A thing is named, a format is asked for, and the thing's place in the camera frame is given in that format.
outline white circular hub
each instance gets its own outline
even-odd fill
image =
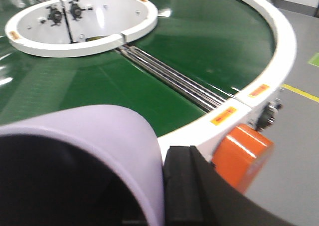
[[[44,57],[92,55],[134,41],[154,29],[157,8],[148,0],[50,0],[13,16],[11,44]]]

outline black bracket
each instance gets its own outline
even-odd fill
[[[50,9],[48,20],[52,20],[54,22],[54,24],[52,24],[51,26],[61,25],[62,13],[56,8],[56,6],[51,5],[48,6],[46,9]]]
[[[82,9],[77,2],[79,2],[79,0],[69,1],[69,4],[71,4],[70,13],[73,16],[72,20],[75,20],[75,21],[78,21],[79,19],[81,19],[82,11],[86,10],[86,9]]]

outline green floor marking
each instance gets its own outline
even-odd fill
[[[319,53],[315,54],[308,63],[319,67]]]

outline white panel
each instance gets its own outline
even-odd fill
[[[69,12],[71,9],[69,2],[72,0],[63,1]],[[149,4],[140,0],[79,0],[77,3],[82,9],[92,7],[93,10],[82,11],[82,18],[77,21],[70,13],[67,14],[74,41],[77,41],[80,35],[90,38],[120,33],[146,20],[147,25],[153,24],[157,18],[156,7],[149,1],[147,2]],[[152,21],[147,19],[150,15],[149,8],[155,11]]]
[[[59,26],[52,26],[54,22],[47,19],[50,13],[47,7],[51,5],[62,12],[61,3],[58,0],[31,6],[11,18],[6,26],[6,31],[17,31],[21,36],[36,42],[69,44],[70,38],[63,16]]]

